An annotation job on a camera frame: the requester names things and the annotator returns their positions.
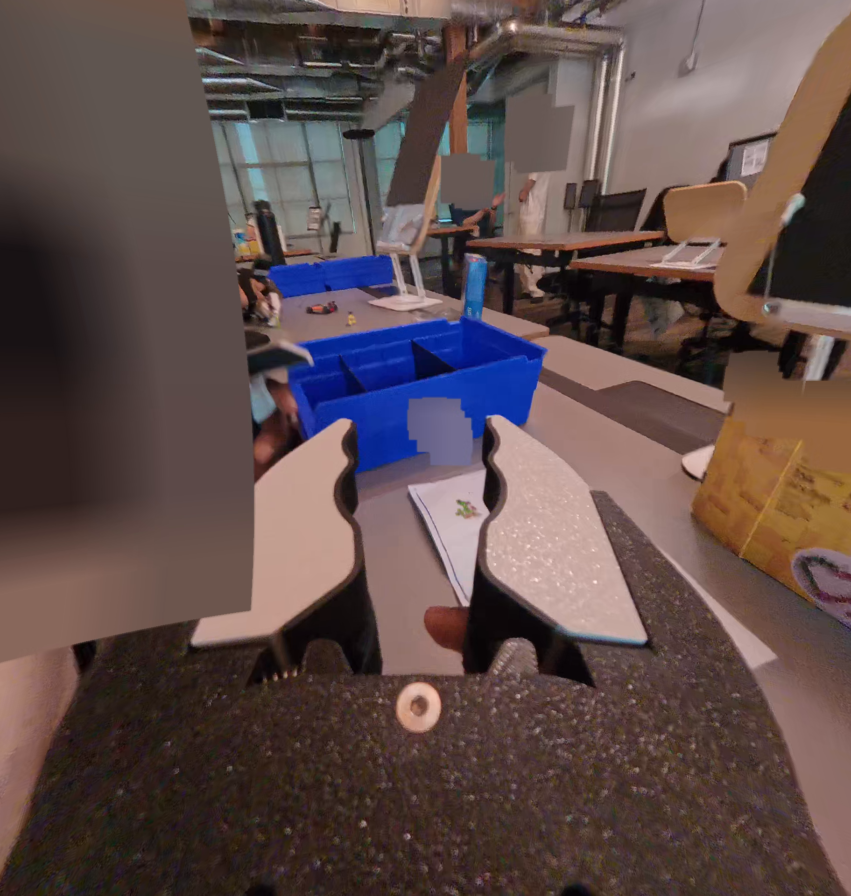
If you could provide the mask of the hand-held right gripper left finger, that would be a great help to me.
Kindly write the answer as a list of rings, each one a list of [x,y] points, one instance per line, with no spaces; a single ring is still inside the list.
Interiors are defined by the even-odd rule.
[[[357,433],[341,419],[279,460],[255,485],[251,608],[200,620],[196,651],[262,647],[301,666],[310,643],[339,645],[355,674],[380,674],[355,471]]]

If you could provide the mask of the blue drink can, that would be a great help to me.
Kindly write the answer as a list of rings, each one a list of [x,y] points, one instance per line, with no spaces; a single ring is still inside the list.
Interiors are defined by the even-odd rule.
[[[483,319],[489,273],[490,264],[483,255],[474,252],[464,254],[461,299],[465,318]]]

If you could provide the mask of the black office chair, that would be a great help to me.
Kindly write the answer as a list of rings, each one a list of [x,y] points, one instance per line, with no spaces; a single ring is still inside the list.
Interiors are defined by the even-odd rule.
[[[585,232],[624,232],[637,227],[647,190],[595,195],[588,208]]]

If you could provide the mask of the person's beige clothing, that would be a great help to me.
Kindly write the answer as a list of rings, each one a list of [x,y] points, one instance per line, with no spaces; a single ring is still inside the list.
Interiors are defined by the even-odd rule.
[[[70,646],[0,663],[0,812],[31,796],[77,682]]]

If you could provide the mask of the white instruction booklet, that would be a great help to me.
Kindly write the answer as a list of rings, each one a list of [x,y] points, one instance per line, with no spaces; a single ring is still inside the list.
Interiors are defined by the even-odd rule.
[[[450,585],[464,609],[468,609],[471,601],[477,542],[487,518],[484,488],[483,470],[408,487],[413,506],[429,533]],[[767,666],[778,659],[767,644],[730,614],[670,554],[662,554],[714,613],[751,670]]]

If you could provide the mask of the person's right hand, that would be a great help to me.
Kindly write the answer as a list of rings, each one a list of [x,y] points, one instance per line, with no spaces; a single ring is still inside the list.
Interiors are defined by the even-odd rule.
[[[469,617],[468,608],[431,607],[425,611],[423,623],[426,632],[442,649],[461,654]]]

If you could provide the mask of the wall notice board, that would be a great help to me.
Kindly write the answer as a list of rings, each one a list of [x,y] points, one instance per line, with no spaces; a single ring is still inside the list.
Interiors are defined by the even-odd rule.
[[[750,189],[763,171],[770,145],[778,132],[734,140],[728,146],[724,181],[739,181]]]

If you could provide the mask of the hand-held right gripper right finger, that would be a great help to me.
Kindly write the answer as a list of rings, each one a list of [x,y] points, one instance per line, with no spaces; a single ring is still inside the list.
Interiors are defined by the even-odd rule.
[[[512,640],[536,670],[592,685],[584,647],[642,650],[650,637],[598,504],[560,456],[500,415],[485,422],[488,511],[464,633],[464,671],[485,674]]]

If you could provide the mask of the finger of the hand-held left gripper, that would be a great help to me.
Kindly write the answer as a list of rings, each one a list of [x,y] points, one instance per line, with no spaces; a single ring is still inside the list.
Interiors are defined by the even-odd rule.
[[[247,330],[247,367],[249,373],[287,370],[297,365],[313,365],[307,349],[271,337],[258,330]]]

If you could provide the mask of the yellow and lilac product box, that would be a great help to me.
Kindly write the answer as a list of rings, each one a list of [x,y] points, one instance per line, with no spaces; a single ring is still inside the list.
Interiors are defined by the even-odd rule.
[[[809,463],[795,439],[725,417],[694,519],[751,566],[851,631],[851,473]]]

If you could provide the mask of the blue divided plastic bin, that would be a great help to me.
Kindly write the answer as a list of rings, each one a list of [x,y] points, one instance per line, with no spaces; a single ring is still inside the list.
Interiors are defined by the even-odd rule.
[[[351,420],[360,472],[429,454],[465,465],[485,421],[528,420],[545,348],[485,322],[433,319],[302,342],[289,375],[305,437]]]

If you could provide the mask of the wooden table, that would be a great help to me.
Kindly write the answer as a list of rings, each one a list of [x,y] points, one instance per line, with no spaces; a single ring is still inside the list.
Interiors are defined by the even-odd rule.
[[[467,241],[466,247],[470,252],[482,254],[488,261],[501,267],[505,278],[502,312],[515,316],[515,304],[520,295],[516,289],[517,266],[535,265],[564,271],[575,258],[591,258],[631,247],[655,245],[665,236],[663,230],[588,231],[555,237],[473,238]]]
[[[612,349],[621,352],[634,297],[690,305],[707,322],[720,313],[713,280],[723,252],[720,241],[682,242],[607,253],[570,264],[576,275],[578,301],[588,305],[586,342],[598,347],[605,299],[614,296],[608,329]]]

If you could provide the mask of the person's left hand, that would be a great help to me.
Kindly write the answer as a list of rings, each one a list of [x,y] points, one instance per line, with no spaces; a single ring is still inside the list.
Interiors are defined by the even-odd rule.
[[[270,378],[278,386],[274,397],[276,413],[264,424],[258,424],[252,444],[254,481],[258,482],[285,454],[300,443],[298,406],[288,384]]]

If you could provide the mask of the wooden post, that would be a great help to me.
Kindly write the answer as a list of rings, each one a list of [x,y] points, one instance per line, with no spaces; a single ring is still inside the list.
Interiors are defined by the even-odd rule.
[[[460,70],[457,93],[450,111],[448,129],[451,154],[466,154],[467,139],[467,31],[464,24],[448,24],[443,28],[445,58],[448,65]]]

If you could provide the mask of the plywood panel on white stand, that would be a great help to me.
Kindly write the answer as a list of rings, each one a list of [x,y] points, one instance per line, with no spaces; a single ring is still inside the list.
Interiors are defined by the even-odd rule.
[[[428,237],[441,185],[442,134],[450,118],[466,62],[458,56],[416,89],[387,194],[376,251],[391,263],[396,295],[371,300],[393,311],[428,308],[419,252]]]
[[[808,337],[804,383],[851,342],[851,13],[804,74],[717,263],[718,304]]]
[[[651,268],[678,272],[711,272],[745,206],[748,188],[742,181],[678,187],[663,201],[666,236],[675,241]]]

